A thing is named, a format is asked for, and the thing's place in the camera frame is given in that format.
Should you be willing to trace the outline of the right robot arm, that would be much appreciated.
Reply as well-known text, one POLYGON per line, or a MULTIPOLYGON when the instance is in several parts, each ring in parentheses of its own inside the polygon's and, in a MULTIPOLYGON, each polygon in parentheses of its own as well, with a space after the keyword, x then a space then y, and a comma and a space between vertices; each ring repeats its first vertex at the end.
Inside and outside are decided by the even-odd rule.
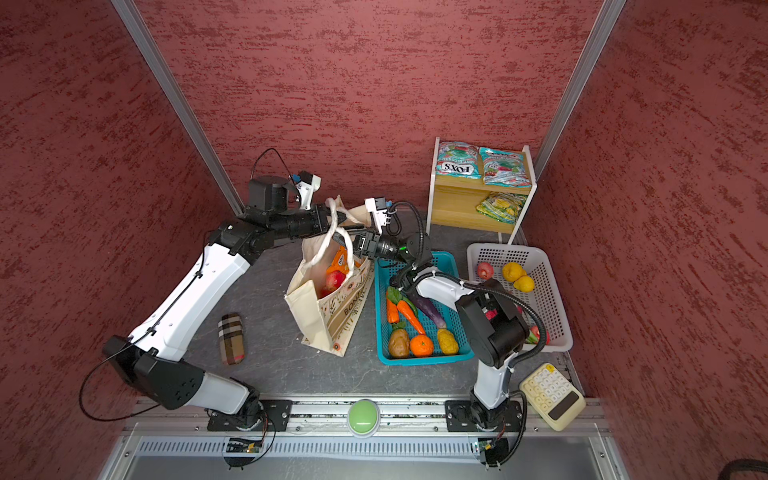
POLYGON ((472 421, 486 431, 497 428, 508 409, 511 371, 546 346, 544 321, 498 281, 473 283, 434 266, 424 221, 410 202, 373 197, 365 200, 365 209, 372 225, 358 232, 353 252, 371 260, 401 262, 403 267, 389 285, 421 312, 426 313, 440 303, 457 313, 469 346, 479 361, 477 379, 470 393, 472 421), (401 238, 389 229, 390 223, 400 223, 400 207, 410 209, 417 216, 417 233, 408 238, 401 238))

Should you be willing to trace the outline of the orange candy bag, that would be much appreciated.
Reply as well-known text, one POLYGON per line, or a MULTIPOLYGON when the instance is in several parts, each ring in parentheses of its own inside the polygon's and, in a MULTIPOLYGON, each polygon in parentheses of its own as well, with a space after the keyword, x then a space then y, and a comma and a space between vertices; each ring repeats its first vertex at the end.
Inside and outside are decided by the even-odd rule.
POLYGON ((331 261, 331 264, 326 269, 327 274, 334 272, 340 272, 343 275, 347 275, 350 271, 350 267, 347 261, 348 251, 344 246, 340 246, 331 261))

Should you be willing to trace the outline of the cream canvas grocery bag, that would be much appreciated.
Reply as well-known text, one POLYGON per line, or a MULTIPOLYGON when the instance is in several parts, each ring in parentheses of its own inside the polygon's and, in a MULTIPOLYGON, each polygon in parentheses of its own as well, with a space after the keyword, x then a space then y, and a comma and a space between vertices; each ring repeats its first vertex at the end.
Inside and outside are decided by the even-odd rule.
POLYGON ((326 290, 326 273, 342 247, 352 245, 354 227, 368 227, 371 219, 365 207, 350 210, 337 196, 326 200, 339 216, 333 232, 341 235, 336 241, 330 233, 304 239, 301 243, 302 260, 294 273, 284 299, 299 327, 304 345, 333 354, 345 355, 351 337, 361 316, 374 279, 374 262, 351 255, 341 265, 351 270, 342 275, 342 284, 332 292, 326 290))

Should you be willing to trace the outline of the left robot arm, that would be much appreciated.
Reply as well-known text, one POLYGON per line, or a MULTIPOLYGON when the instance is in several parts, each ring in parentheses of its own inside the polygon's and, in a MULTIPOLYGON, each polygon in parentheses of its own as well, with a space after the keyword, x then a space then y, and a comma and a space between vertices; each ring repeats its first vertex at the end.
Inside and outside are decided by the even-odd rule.
POLYGON ((128 336, 104 345, 105 363, 129 387, 175 410, 196 406, 241 431, 265 425, 258 391, 187 363, 188 346, 227 290, 279 240, 332 234, 344 221, 313 195, 322 180, 307 171, 296 175, 253 176, 243 214, 207 233, 200 257, 161 303, 128 336))

